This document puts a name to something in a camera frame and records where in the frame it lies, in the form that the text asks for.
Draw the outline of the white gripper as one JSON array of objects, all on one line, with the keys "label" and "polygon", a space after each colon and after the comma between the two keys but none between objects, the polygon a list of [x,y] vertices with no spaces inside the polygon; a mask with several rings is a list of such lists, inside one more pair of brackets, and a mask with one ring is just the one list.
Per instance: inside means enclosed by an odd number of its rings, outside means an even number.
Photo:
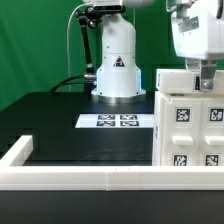
[{"label": "white gripper", "polygon": [[187,70],[200,70],[200,90],[211,92],[216,60],[224,59],[224,0],[166,0],[166,10],[176,55]]}]

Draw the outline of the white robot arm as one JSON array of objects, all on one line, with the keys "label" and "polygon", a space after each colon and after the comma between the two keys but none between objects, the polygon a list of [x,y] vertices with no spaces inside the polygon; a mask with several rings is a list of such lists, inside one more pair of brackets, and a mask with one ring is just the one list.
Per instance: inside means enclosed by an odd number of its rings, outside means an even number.
[{"label": "white robot arm", "polygon": [[[141,71],[136,65],[136,30],[122,17],[128,8],[155,0],[83,0],[90,24],[102,25],[102,64],[92,96],[98,101],[129,103],[141,99]],[[166,0],[176,55],[199,75],[199,90],[214,89],[217,61],[224,59],[224,0]]]}]

